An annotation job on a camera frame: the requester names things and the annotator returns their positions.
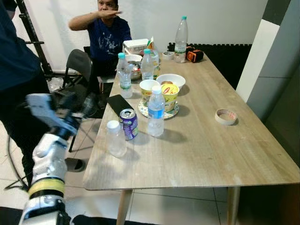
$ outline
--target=yellow band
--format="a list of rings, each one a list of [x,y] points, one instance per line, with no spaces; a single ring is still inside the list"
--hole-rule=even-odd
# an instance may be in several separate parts
[[[57,179],[45,179],[33,184],[29,189],[29,196],[41,190],[56,190],[65,193],[65,183]]]

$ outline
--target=black pants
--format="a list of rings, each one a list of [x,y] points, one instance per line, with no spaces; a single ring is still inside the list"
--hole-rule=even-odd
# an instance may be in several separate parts
[[[0,120],[8,135],[20,147],[22,164],[29,185],[32,181],[34,161],[32,152],[49,127],[31,115],[29,109],[16,108],[25,101],[25,96],[32,93],[49,93],[44,74],[40,72],[29,82],[0,92]]]
[[[93,62],[93,70],[88,84],[88,93],[94,92],[96,94],[100,94],[99,81],[97,77],[116,75],[115,69],[118,64],[118,59],[113,59],[110,61],[97,61],[95,59],[92,59],[92,62]]]

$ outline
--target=dark blue t-shirt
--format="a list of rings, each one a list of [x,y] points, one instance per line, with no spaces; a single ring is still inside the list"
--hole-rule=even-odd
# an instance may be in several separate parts
[[[40,71],[39,58],[16,35],[6,10],[14,11],[13,0],[0,0],[0,91],[27,82]]]
[[[118,58],[123,41],[131,40],[130,28],[126,20],[116,17],[111,27],[101,19],[96,19],[88,27],[90,54],[93,59],[107,61]]]

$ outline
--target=wooden table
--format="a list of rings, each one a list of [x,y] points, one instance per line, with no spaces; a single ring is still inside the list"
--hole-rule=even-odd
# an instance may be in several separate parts
[[[122,189],[118,225],[123,225],[133,189],[229,187],[229,225],[236,222],[240,187],[300,182],[300,170],[268,129],[239,97],[207,56],[200,63],[162,60],[161,74],[186,79],[179,93],[179,113],[165,121],[164,134],[147,135],[147,118],[137,105],[138,82],[127,101],[138,116],[138,136],[127,142],[121,158],[105,149],[105,127],[118,116],[107,105],[83,182],[87,190]],[[111,95],[119,94],[119,80]],[[238,115],[233,126],[215,121],[217,109]]]

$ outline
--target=paper cup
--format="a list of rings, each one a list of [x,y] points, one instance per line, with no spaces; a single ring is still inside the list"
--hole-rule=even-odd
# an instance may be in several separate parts
[[[144,80],[140,82],[140,88],[142,91],[142,98],[149,102],[150,96],[152,94],[152,87],[160,86],[160,83],[155,80]]]
[[[165,98],[165,111],[172,111],[179,93],[179,87],[175,84],[166,83],[161,85],[161,91]]]

